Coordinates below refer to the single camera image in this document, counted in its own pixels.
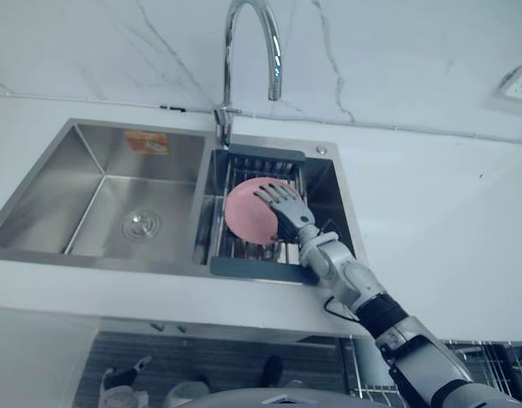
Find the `robot forearm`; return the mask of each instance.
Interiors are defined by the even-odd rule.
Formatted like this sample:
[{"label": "robot forearm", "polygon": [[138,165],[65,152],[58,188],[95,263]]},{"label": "robot forearm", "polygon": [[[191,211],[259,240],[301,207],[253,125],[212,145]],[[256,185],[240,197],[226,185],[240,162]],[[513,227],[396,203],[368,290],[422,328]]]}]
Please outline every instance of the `robot forearm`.
[{"label": "robot forearm", "polygon": [[372,334],[389,364],[389,374],[412,406],[477,407],[521,405],[494,388],[473,383],[459,359],[420,321],[388,295],[376,276],[357,262],[335,234],[299,237],[301,262],[310,265]]}]

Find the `chrome faucet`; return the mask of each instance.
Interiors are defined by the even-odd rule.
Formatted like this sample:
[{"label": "chrome faucet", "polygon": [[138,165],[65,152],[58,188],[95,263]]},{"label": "chrome faucet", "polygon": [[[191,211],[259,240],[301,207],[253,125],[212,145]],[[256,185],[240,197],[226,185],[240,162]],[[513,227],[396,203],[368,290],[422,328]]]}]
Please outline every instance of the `chrome faucet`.
[{"label": "chrome faucet", "polygon": [[218,124],[218,137],[224,146],[229,146],[232,133],[233,114],[240,112],[233,109],[230,102],[230,77],[233,58],[233,36],[236,17],[241,7],[249,3],[261,21],[267,54],[269,57],[269,100],[278,100],[281,96],[281,46],[275,16],[267,0],[232,0],[225,22],[224,55],[224,102],[214,115]]}]

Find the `dish drying rack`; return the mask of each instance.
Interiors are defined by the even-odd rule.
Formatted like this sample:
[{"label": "dish drying rack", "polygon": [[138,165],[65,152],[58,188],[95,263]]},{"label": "dish drying rack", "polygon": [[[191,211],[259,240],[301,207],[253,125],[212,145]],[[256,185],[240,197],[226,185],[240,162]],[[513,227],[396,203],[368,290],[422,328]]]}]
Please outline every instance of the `dish drying rack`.
[{"label": "dish drying rack", "polygon": [[236,236],[224,219],[225,204],[229,193],[240,183],[259,177],[271,177],[287,182],[308,203],[300,163],[290,161],[271,161],[266,158],[233,156],[229,160],[225,174],[222,222],[216,237],[218,257],[244,258],[279,264],[299,265],[298,245],[278,241],[272,245],[257,245]]},{"label": "dish drying rack", "polygon": [[229,193],[240,183],[259,177],[280,179],[293,187],[308,204],[304,179],[302,152],[283,150],[287,157],[264,155],[263,148],[245,152],[240,148],[230,151],[225,169],[222,204],[213,217],[218,223],[215,229],[211,271],[216,275],[271,279],[298,283],[316,283],[314,272],[306,271],[299,263],[298,244],[277,241],[271,245],[258,245],[235,235],[224,219],[225,204]]},{"label": "dish drying rack", "polygon": [[[355,364],[354,345],[352,342],[349,344],[354,361],[349,376],[351,392],[387,406],[407,407],[395,385],[364,383]],[[484,383],[522,401],[522,343],[446,341],[445,344],[468,368],[477,383]]]}]

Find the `white countertop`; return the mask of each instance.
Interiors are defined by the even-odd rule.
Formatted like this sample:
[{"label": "white countertop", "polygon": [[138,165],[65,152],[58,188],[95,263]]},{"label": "white countertop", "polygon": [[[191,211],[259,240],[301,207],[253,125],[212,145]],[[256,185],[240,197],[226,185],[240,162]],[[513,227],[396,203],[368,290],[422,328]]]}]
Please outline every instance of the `white countertop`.
[{"label": "white countertop", "polygon": [[[214,129],[209,115],[0,98],[0,209],[71,117]],[[389,292],[438,337],[522,340],[522,145],[242,117],[235,132],[337,143],[370,265]],[[365,334],[325,314],[327,296],[269,282],[0,261],[0,307]]]}]

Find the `metal grid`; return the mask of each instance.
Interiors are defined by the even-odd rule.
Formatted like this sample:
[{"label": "metal grid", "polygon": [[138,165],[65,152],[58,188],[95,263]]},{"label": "metal grid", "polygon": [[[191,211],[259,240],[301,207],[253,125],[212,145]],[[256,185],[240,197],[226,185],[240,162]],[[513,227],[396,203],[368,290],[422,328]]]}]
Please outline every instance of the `metal grid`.
[{"label": "metal grid", "polygon": [[[284,180],[303,197],[305,202],[308,200],[302,169],[297,164],[236,156],[231,157],[227,165],[222,213],[225,211],[228,194],[243,181],[258,177]],[[216,256],[254,259],[279,264],[299,264],[297,244],[283,241],[267,246],[252,244],[233,234],[223,217],[222,220],[216,237]]]},{"label": "metal grid", "polygon": [[[497,388],[505,394],[522,400],[522,343],[445,342],[469,369],[477,383]],[[366,386],[355,361],[356,396],[393,407],[407,407],[396,386]]]}]

